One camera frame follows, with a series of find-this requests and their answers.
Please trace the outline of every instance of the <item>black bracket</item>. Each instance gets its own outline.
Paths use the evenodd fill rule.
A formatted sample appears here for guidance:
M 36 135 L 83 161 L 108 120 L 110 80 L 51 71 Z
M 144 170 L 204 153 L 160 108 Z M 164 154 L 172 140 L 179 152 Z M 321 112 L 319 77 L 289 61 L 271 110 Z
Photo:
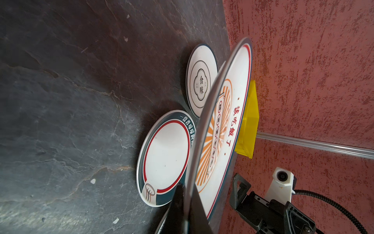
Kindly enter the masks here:
M 270 202 L 253 191 L 251 185 L 239 174 L 233 178 L 230 205 L 259 234 L 314 234 L 316 224 L 290 202 L 286 205 L 276 200 Z
M 160 234 L 184 234 L 183 220 L 183 193 L 184 187 L 178 184 L 173 199 L 171 200 L 168 214 L 164 225 L 161 226 Z M 190 214 L 188 217 L 189 234 L 213 234 L 209 222 L 206 219 L 203 204 L 201 203 L 199 192 L 196 185 L 191 198 Z

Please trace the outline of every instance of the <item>ceramic plate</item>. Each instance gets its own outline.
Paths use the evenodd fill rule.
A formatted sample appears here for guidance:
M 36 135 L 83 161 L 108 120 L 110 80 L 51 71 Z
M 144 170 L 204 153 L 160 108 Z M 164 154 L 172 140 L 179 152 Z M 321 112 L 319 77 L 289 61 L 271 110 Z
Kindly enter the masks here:
M 212 213 L 239 133 L 248 94 L 251 60 L 251 43 L 244 38 L 234 48 L 212 86 L 188 165 L 185 212 L 194 181 L 206 216 L 209 218 Z
M 137 187 L 143 201 L 153 207 L 170 202 L 178 182 L 184 183 L 195 124 L 182 110 L 163 115 L 149 131 L 140 150 Z
M 208 45 L 199 44 L 191 53 L 186 72 L 188 104 L 194 115 L 200 117 L 211 84 L 217 76 L 217 62 Z

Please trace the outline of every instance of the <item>red textured wall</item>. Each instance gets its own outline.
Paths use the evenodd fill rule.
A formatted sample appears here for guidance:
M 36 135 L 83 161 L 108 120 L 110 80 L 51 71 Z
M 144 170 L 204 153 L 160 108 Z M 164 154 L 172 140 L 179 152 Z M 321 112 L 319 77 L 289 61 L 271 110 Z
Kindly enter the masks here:
M 374 1 L 223 0 L 253 43 L 259 131 L 374 149 Z
M 276 167 L 295 174 L 296 189 L 333 199 L 350 211 L 368 233 L 374 233 L 374 160 L 257 139 L 253 159 L 239 155 L 234 174 L 243 176 L 252 185 L 251 191 L 264 197 Z M 323 201 L 294 195 L 292 203 L 326 234 L 359 233 L 348 218 Z M 255 231 L 231 208 L 227 199 L 219 234 L 232 233 L 254 234 Z

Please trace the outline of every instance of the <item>decorative plate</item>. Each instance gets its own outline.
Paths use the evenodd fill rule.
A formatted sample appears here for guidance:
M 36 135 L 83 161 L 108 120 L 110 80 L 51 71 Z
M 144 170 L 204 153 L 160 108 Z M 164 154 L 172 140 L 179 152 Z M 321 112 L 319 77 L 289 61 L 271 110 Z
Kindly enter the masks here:
M 214 209 L 237 141 L 251 65 L 251 43 L 244 38 L 220 70 L 201 113 L 187 171 L 185 211 L 192 196 L 193 182 L 208 218 Z
M 217 61 L 212 49 L 197 45 L 191 53 L 186 72 L 188 104 L 194 115 L 200 117 L 205 100 L 217 76 Z
M 184 183 L 195 124 L 185 111 L 164 114 L 149 131 L 140 150 L 137 187 L 142 200 L 159 207 L 171 201 L 175 186 Z

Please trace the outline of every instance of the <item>yellow bin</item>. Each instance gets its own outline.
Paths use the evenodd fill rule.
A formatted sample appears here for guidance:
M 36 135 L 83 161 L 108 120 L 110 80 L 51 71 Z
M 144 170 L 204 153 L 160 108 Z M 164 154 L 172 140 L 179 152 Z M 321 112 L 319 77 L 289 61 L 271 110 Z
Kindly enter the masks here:
M 253 157 L 259 118 L 256 82 L 251 80 L 247 102 L 245 104 L 242 126 L 240 127 L 239 137 L 235 146 L 235 152 L 238 154 L 249 158 Z

